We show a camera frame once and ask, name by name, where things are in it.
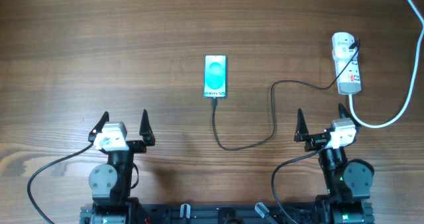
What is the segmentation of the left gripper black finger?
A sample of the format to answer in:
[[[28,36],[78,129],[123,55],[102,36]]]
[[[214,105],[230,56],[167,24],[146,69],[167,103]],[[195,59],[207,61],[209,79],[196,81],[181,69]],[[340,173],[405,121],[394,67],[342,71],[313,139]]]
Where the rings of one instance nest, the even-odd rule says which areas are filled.
[[[88,135],[88,141],[90,143],[93,143],[96,136],[99,133],[102,133],[102,128],[105,125],[106,122],[109,121],[109,113],[107,111],[105,111],[102,115],[102,117],[100,118],[99,122],[94,126],[94,128],[92,128],[92,130],[90,131],[89,135]]]
[[[140,121],[139,135],[142,137],[143,142],[146,144],[146,146],[155,145],[155,136],[150,126],[148,111],[145,109],[143,110],[142,118]]]

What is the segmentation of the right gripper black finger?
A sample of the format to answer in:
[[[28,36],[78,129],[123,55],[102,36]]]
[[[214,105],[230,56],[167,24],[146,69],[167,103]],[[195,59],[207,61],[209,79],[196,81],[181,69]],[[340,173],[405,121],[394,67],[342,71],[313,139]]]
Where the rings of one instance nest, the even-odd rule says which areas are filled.
[[[297,125],[293,140],[295,142],[306,142],[310,140],[309,131],[301,108],[297,110]]]
[[[351,114],[348,112],[348,110],[345,108],[345,106],[342,103],[338,104],[338,110],[339,110],[339,117],[341,119],[351,119]]]

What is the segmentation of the white power strip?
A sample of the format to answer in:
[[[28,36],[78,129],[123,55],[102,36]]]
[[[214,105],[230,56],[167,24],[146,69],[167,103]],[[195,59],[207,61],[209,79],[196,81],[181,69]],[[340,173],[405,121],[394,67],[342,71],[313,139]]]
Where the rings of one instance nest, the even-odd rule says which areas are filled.
[[[358,52],[360,48],[359,39],[347,32],[336,32],[332,36],[333,48],[338,44],[354,44],[357,51],[350,60],[335,63],[335,74],[338,93],[341,95],[353,95],[361,91],[360,70],[358,67]]]

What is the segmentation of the teal Galaxy S25 smartphone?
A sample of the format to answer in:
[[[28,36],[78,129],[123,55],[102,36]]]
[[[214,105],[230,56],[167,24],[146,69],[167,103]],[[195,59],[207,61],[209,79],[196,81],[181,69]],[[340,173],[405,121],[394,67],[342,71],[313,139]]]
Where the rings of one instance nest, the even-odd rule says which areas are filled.
[[[206,55],[204,64],[203,96],[226,97],[227,57],[225,55]]]

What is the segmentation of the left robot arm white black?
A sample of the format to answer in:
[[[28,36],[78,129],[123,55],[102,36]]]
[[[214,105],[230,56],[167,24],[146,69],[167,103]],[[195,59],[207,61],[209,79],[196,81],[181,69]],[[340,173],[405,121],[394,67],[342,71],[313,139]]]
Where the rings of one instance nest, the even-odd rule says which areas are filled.
[[[107,155],[107,163],[96,166],[89,175],[93,204],[81,210],[79,222],[89,224],[150,223],[150,217],[138,198],[131,197],[131,190],[138,182],[132,182],[135,154],[146,153],[155,145],[155,137],[144,110],[140,121],[140,140],[127,140],[127,129],[121,121],[111,122],[104,112],[88,136],[88,141]]]

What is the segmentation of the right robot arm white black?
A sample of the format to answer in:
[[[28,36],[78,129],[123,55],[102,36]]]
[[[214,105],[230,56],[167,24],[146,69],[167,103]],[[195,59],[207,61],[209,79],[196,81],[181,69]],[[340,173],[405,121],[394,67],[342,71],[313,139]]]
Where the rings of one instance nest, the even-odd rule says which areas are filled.
[[[374,167],[361,159],[349,160],[345,148],[356,142],[361,128],[343,104],[339,104],[339,119],[322,133],[311,135],[303,111],[297,110],[294,141],[304,142],[305,151],[316,151],[323,171],[326,195],[315,198],[314,223],[374,223],[370,188]]]

